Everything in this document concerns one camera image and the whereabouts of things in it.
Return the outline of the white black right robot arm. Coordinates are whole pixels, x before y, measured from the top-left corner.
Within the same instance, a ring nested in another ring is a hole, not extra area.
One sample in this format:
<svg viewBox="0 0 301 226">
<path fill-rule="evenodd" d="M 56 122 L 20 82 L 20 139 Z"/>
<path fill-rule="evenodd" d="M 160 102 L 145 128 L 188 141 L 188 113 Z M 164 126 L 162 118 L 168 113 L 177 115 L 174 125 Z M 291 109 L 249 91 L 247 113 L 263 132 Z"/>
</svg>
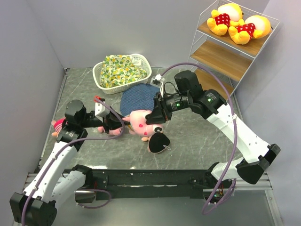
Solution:
<svg viewBox="0 0 301 226">
<path fill-rule="evenodd" d="M 243 155 L 235 161 L 213 164 L 208 170 L 206 183 L 215 188 L 225 179 L 241 178 L 249 184 L 256 184 L 280 153 L 280 147 L 256 135 L 216 90 L 203 90 L 194 72 L 180 72 L 174 80 L 177 92 L 167 94 L 162 86 L 154 97 L 154 108 L 146 116 L 146 123 L 162 124 L 171 120 L 173 112 L 191 109 L 218 128 Z"/>
</svg>

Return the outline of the yellow bear plush polka dot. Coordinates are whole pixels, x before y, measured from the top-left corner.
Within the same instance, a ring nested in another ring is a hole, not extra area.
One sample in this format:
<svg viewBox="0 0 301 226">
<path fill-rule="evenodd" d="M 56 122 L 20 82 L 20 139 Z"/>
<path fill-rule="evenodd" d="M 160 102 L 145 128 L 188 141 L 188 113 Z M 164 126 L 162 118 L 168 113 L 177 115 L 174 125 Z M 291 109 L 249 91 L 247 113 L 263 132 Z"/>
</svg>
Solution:
<svg viewBox="0 0 301 226">
<path fill-rule="evenodd" d="M 207 19 L 209 30 L 218 36 L 224 36 L 230 26 L 240 26 L 243 22 L 243 12 L 236 3 L 227 3 L 211 11 Z"/>
</svg>

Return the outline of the pink pig plush striped shirt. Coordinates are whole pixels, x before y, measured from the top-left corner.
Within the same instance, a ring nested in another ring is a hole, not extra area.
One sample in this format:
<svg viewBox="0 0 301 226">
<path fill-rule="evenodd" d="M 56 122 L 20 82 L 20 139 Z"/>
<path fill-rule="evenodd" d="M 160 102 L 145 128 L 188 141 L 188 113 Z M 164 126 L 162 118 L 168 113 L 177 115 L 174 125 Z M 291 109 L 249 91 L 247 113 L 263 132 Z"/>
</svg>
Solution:
<svg viewBox="0 0 301 226">
<path fill-rule="evenodd" d="M 163 127 L 160 124 L 146 124 L 146 116 L 150 113 L 150 110 L 136 110 L 123 117 L 123 121 L 130 123 L 127 126 L 129 133 L 141 137 L 150 137 L 155 132 L 162 132 Z"/>
</svg>

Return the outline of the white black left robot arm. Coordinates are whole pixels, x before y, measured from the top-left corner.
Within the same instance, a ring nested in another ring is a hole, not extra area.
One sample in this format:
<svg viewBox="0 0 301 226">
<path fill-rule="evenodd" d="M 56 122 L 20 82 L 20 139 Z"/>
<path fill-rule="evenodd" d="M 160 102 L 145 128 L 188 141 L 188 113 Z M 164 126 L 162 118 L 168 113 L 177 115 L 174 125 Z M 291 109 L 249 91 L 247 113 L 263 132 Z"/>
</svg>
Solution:
<svg viewBox="0 0 301 226">
<path fill-rule="evenodd" d="M 95 98 L 95 109 L 89 113 L 80 100 L 67 104 L 62 129 L 49 158 L 24 191 L 10 198 L 15 222 L 23 226 L 50 226 L 59 208 L 76 190 L 94 185 L 93 170 L 83 165 L 77 165 L 66 178 L 61 176 L 88 140 L 86 129 L 99 126 L 110 130 L 114 126 L 123 128 L 125 123 L 102 98 Z"/>
</svg>

